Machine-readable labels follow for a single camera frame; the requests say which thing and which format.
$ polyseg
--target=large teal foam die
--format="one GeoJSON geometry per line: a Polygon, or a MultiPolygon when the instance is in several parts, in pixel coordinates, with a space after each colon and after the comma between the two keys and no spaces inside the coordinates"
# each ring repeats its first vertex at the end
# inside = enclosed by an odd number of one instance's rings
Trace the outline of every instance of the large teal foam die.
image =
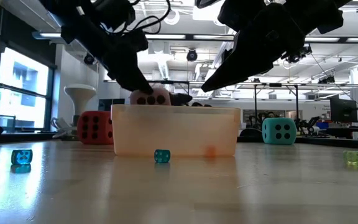
{"type": "Polygon", "coordinates": [[[291,145],[296,139],[296,125],[291,118],[267,118],[262,123],[262,137],[266,144],[291,145]]]}

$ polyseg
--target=computer screen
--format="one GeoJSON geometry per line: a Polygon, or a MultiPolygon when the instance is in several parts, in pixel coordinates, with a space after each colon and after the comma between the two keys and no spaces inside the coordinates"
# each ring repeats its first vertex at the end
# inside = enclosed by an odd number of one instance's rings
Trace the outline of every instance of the computer screen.
{"type": "Polygon", "coordinates": [[[329,104],[331,105],[331,121],[358,122],[355,101],[331,98],[329,104]]]}

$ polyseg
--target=black dot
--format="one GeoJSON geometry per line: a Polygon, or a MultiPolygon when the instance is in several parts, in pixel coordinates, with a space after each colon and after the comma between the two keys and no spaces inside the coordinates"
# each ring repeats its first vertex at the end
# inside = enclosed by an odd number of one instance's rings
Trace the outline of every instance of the black dot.
{"type": "Polygon", "coordinates": [[[145,105],[146,104],[146,99],[143,97],[140,97],[139,99],[137,99],[136,103],[138,105],[145,105]]]}
{"type": "Polygon", "coordinates": [[[157,97],[157,103],[159,103],[159,104],[165,103],[165,97],[162,96],[162,95],[159,95],[159,96],[157,97]]]}
{"type": "Polygon", "coordinates": [[[154,105],[155,104],[155,98],[154,96],[147,97],[147,104],[148,105],[154,105]]]}

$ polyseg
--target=large red foam die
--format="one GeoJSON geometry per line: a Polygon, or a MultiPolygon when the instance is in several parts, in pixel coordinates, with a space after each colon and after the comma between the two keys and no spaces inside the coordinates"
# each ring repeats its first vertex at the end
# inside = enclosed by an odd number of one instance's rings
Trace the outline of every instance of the large red foam die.
{"type": "Polygon", "coordinates": [[[78,139],[84,144],[114,144],[109,111],[85,111],[77,123],[78,139]]]}

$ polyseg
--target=small green die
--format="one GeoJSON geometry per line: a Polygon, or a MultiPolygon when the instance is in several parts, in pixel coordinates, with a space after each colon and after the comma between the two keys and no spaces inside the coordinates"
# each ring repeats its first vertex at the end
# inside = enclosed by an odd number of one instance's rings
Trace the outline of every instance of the small green die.
{"type": "Polygon", "coordinates": [[[358,165],[358,151],[343,151],[343,159],[346,164],[358,165]]]}

